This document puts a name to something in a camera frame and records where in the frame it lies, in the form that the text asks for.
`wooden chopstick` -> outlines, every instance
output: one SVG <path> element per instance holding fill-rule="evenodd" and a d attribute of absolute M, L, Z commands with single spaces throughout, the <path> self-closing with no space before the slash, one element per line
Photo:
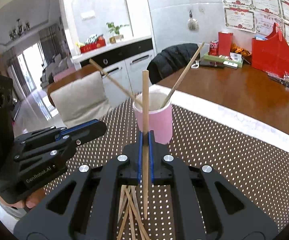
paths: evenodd
<path fill-rule="evenodd" d="M 131 237 L 132 237 L 132 240 L 135 240 L 134 223 L 133 223 L 132 209 L 130 205 L 128 205 L 128 210 L 129 210 Z"/>
<path fill-rule="evenodd" d="M 126 96 L 132 98 L 135 102 L 137 102 L 138 105 L 140 105 L 140 106 L 142 107 L 142 103 L 141 103 L 138 99 L 136 99 L 133 94 L 131 94 L 131 93 L 130 93 L 128 90 L 126 90 L 122 85 L 120 85 L 120 84 L 118 83 L 118 81 L 116 81 L 114 78 L 110 77 L 109 74 L 108 74 L 106 71 L 104 71 L 103 68 L 100 67 L 100 66 L 97 64 L 97 62 L 95 62 L 93 59 L 89 59 L 89 63 L 90 63 L 91 65 L 94 65 L 95 68 L 100 71 L 100 73 L 105 74 L 105 75 L 107 76 L 107 78 L 111 80 L 111 82 L 112 82 L 113 84 L 115 84 L 118 88 L 120 88 L 120 90 L 121 90 L 123 93 L 126 94 Z"/>
<path fill-rule="evenodd" d="M 132 199 L 133 199 L 134 207 L 137 210 L 138 215 L 140 216 L 140 210 L 139 210 L 137 195 L 135 194 L 135 186 L 131 186 L 131 192 L 132 192 Z M 140 230 L 140 236 L 141 236 L 142 240 L 145 240 L 145 237 L 143 236 L 143 233 L 141 230 Z"/>
<path fill-rule="evenodd" d="M 144 218 L 148 217 L 148 183 L 149 183 L 149 148 L 148 134 L 149 130 L 149 71 L 142 71 L 142 185 L 143 185 L 143 213 Z"/>
<path fill-rule="evenodd" d="M 121 213 L 121 208 L 122 208 L 122 203 L 123 203 L 123 198 L 124 198 L 124 189 L 125 189 L 125 187 L 126 187 L 126 185 L 122 185 L 122 186 L 121 186 L 118 214 Z"/>
<path fill-rule="evenodd" d="M 164 108 L 166 106 L 166 104 L 168 103 L 168 101 L 170 100 L 172 94 L 174 93 L 174 91 L 178 88 L 178 86 L 180 85 L 180 83 L 182 82 L 182 80 L 184 79 L 185 75 L 187 74 L 187 72 L 189 71 L 189 69 L 191 68 L 191 65 L 193 64 L 193 62 L 196 60 L 196 58 L 198 57 L 198 54 L 200 53 L 201 49 L 204 46 L 204 41 L 201 43 L 200 47 L 198 48 L 198 50 L 196 51 L 196 53 L 194 54 L 194 56 L 192 57 L 192 59 L 189 61 L 187 67 L 185 68 L 185 70 L 182 72 L 182 74 L 180 75 L 180 77 L 178 78 L 177 82 L 175 83 L 175 85 L 173 86 L 173 88 L 171 89 L 170 93 L 168 94 L 168 96 L 166 97 L 166 99 L 163 101 L 163 104 L 161 105 L 161 108 Z"/>
<path fill-rule="evenodd" d="M 121 240 L 121 237 L 122 237 L 122 234 L 123 234 L 123 230 L 126 226 L 126 219 L 128 217 L 128 214 L 129 214 L 129 203 L 126 205 L 126 211 L 125 211 L 125 215 L 123 217 L 123 220 L 122 220 L 122 223 L 121 223 L 121 226 L 120 226 L 120 230 L 119 230 L 119 234 L 117 236 L 117 240 Z"/>
<path fill-rule="evenodd" d="M 146 240 L 150 240 L 150 238 L 149 238 L 149 236 L 148 236 L 148 234 L 147 234 L 147 232 L 146 232 L 146 230 L 145 230 L 145 228 L 144 228 L 144 226 L 142 224 L 141 218 L 138 215 L 137 210 L 135 210 L 134 204 L 132 202 L 132 198 L 131 198 L 129 192 L 127 191 L 127 189 L 125 189 L 125 192 L 126 192 L 126 196 L 128 198 L 128 201 L 129 201 L 129 205 L 131 206 L 132 212 L 134 214 L 134 217 L 136 218 L 136 220 L 138 222 L 139 229 L 142 231 L 145 239 Z"/>
<path fill-rule="evenodd" d="M 121 218 L 121 216 L 122 216 L 122 213 L 123 213 L 123 210 L 124 210 L 124 207 L 125 207 L 125 205 L 126 205 L 126 202 L 127 202 L 127 197 L 126 197 L 126 195 L 123 197 L 123 201 L 122 201 L 122 206 L 121 206 L 121 209 L 120 209 L 120 213 L 118 213 L 118 223 L 119 223 L 119 221 L 120 221 L 120 218 Z"/>

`human hand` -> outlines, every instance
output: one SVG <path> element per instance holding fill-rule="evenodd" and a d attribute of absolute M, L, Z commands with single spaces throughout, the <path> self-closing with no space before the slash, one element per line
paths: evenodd
<path fill-rule="evenodd" d="M 15 208 L 24 208 L 25 205 L 28 208 L 33 208 L 46 196 L 46 193 L 43 188 L 38 189 L 37 191 L 33 192 L 25 201 L 21 200 L 15 204 L 8 204 L 5 202 L 0 196 L 0 202 L 8 207 L 15 207 Z"/>

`wall outlet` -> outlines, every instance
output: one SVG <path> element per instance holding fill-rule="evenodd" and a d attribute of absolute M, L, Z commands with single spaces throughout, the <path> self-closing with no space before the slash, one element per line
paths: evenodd
<path fill-rule="evenodd" d="M 92 19 L 92 18 L 95 18 L 95 12 L 94 12 L 94 10 L 81 13 L 81 19 L 82 19 L 83 21 L 89 20 L 89 19 Z"/>

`pink cup with white rim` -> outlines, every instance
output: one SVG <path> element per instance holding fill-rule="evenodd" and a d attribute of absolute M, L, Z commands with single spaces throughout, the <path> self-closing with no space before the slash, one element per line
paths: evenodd
<path fill-rule="evenodd" d="M 167 144 L 172 138 L 172 106 L 171 100 L 164 108 L 160 108 L 167 95 L 159 92 L 149 92 L 149 131 L 155 133 L 155 141 Z M 142 102 L 142 94 L 137 96 Z M 139 130 L 142 131 L 142 107 L 133 102 L 133 110 L 137 119 Z"/>

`black jacket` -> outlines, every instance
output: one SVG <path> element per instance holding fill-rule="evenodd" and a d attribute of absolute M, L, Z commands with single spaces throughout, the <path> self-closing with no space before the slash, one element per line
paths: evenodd
<path fill-rule="evenodd" d="M 151 83 L 156 84 L 172 73 L 187 66 L 197 49 L 198 45 L 194 43 L 185 43 L 164 49 L 147 67 Z"/>

